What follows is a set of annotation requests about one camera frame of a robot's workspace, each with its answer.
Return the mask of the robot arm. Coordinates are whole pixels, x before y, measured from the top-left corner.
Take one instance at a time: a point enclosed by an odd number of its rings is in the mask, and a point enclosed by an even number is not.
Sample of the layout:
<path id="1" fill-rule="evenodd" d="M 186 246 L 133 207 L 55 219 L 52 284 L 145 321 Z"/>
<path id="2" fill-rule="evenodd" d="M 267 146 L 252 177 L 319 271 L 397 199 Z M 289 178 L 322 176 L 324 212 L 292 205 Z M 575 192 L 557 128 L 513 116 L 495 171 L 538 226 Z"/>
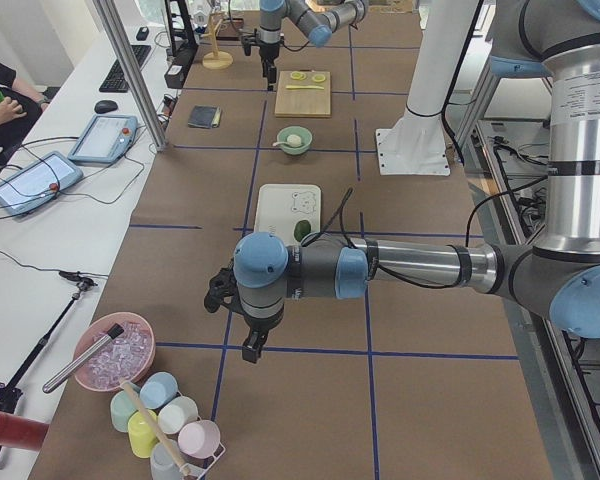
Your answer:
<path id="1" fill-rule="evenodd" d="M 362 0 L 344 1 L 322 13 L 315 12 L 301 0 L 261 1 L 259 27 L 252 33 L 242 33 L 241 45 L 246 56 L 251 55 L 253 47 L 259 49 L 262 76 L 267 90 L 272 91 L 278 78 L 275 61 L 285 45 L 282 34 L 285 18 L 300 30 L 309 44 L 323 47 L 337 30 L 361 22 L 368 10 L 369 2 Z"/>
<path id="2" fill-rule="evenodd" d="M 545 227 L 532 245 L 433 246 L 309 236 L 285 246 L 254 232 L 210 280 L 209 312 L 243 316 L 256 362 L 288 298 L 362 296 L 375 278 L 429 289 L 470 287 L 509 299 L 560 329 L 600 338 L 600 1 L 506 1 L 493 67 L 553 79 Z"/>

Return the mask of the seated person's hand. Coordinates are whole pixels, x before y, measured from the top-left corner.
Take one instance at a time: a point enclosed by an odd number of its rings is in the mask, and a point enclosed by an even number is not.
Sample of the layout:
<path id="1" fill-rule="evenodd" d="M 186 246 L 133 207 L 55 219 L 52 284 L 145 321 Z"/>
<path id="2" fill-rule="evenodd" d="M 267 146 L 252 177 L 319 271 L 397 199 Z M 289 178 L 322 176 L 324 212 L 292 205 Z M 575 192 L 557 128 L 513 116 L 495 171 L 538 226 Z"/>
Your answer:
<path id="1" fill-rule="evenodd" d="M 0 102 L 0 125 L 23 118 L 26 115 L 26 111 L 17 100 L 5 97 Z"/>

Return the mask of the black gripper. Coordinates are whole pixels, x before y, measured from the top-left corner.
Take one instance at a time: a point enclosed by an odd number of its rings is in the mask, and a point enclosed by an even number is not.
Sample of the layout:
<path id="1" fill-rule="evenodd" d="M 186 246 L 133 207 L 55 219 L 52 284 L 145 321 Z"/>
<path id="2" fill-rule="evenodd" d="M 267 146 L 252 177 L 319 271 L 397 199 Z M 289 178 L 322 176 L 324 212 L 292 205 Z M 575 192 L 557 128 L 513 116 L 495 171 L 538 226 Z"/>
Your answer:
<path id="1" fill-rule="evenodd" d="M 269 331 L 282 320 L 284 297 L 279 293 L 276 283 L 262 289 L 248 288 L 236 280 L 231 267 L 223 267 L 209 281 L 204 307 L 210 313 L 225 307 L 243 316 L 250 332 L 241 347 L 242 359 L 257 363 Z"/>
<path id="2" fill-rule="evenodd" d="M 242 31 L 240 42 L 246 56 L 250 56 L 254 48 L 259 49 L 261 62 L 264 64 L 264 77 L 267 82 L 267 90 L 273 91 L 277 83 L 275 61 L 279 56 L 282 44 L 282 32 L 280 30 L 267 30 L 264 28 L 256 28 L 253 31 Z"/>

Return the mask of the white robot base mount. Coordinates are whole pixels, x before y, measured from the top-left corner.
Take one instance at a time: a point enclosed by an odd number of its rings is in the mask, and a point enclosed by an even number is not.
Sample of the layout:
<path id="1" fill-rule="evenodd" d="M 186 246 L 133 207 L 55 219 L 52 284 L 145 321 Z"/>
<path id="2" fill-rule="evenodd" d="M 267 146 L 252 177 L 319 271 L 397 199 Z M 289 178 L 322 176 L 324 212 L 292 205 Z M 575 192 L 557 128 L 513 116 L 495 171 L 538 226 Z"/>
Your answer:
<path id="1" fill-rule="evenodd" d="M 431 3 L 404 113 L 392 128 L 376 131 L 382 175 L 450 174 L 443 111 L 481 8 L 477 0 Z"/>

